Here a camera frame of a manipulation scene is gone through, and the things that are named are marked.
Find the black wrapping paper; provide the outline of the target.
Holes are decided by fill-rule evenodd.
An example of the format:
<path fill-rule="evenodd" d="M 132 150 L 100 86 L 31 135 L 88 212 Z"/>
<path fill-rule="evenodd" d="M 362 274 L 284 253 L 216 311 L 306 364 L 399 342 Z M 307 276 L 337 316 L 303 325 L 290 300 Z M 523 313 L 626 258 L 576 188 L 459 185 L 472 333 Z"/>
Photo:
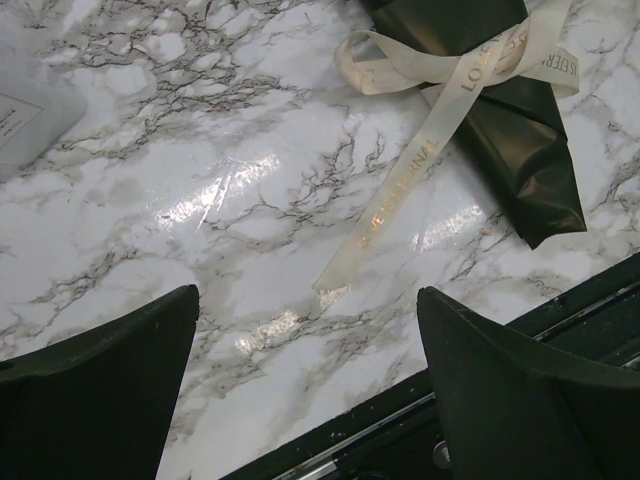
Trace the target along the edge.
<path fill-rule="evenodd" d="M 527 15 L 521 1 L 366 1 L 363 7 L 377 32 L 439 56 L 466 53 Z M 530 248 L 585 231 L 566 131 L 548 83 L 516 77 L 484 89 L 454 141 Z"/>

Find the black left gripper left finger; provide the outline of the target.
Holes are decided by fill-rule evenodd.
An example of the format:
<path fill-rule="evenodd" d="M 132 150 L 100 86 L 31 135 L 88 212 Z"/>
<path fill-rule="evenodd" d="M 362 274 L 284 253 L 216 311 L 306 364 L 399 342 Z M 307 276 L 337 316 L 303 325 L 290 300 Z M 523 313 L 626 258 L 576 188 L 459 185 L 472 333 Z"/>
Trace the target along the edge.
<path fill-rule="evenodd" d="M 1 364 L 4 479 L 153 479 L 199 316 L 181 286 Z"/>

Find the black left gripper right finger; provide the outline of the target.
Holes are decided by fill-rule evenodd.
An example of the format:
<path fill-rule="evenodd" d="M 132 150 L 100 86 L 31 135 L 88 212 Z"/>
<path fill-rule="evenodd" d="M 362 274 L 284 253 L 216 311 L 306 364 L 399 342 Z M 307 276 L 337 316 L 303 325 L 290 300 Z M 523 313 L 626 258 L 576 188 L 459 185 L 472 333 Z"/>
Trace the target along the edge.
<path fill-rule="evenodd" d="M 417 318 L 456 479 L 636 479 L 638 373 L 561 351 L 433 287 Z"/>

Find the cream printed ribbon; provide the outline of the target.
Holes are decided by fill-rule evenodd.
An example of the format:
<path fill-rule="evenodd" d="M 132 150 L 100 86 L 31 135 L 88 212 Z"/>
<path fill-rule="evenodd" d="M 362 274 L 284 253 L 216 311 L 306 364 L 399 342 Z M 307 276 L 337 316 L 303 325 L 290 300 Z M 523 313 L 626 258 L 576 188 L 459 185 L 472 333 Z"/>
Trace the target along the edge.
<path fill-rule="evenodd" d="M 523 21 L 461 55 L 423 53 L 377 32 L 374 26 L 367 37 L 382 55 L 357 60 L 352 53 L 353 38 L 343 40 L 335 62 L 355 90 L 371 96 L 416 88 L 433 98 L 434 105 L 316 280 L 316 289 L 333 290 L 352 281 L 416 184 L 454 139 L 484 89 L 523 77 L 548 83 L 555 100 L 578 92 L 578 59 L 558 44 L 569 8 L 566 1 L 545 1 L 533 10 L 526 8 Z"/>

